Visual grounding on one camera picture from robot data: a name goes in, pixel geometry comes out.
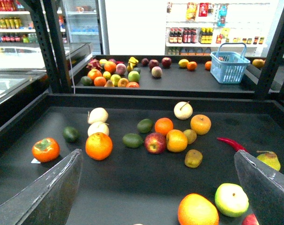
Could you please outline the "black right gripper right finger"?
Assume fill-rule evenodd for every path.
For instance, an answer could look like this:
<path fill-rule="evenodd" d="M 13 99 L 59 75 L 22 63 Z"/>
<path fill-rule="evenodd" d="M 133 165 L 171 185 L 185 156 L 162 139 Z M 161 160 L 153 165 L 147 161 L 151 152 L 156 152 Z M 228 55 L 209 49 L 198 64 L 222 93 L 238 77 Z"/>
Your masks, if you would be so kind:
<path fill-rule="evenodd" d="M 244 150 L 235 153 L 234 163 L 259 224 L 284 225 L 284 174 Z"/>

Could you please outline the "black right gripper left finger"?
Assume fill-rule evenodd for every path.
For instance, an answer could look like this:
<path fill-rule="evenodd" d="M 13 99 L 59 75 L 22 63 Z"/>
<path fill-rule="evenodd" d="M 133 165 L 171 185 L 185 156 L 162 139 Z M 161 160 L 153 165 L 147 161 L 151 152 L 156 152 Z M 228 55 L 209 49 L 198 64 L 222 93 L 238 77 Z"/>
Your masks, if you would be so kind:
<path fill-rule="evenodd" d="M 75 149 L 0 205 L 0 225 L 64 225 L 75 200 L 83 153 Z"/>

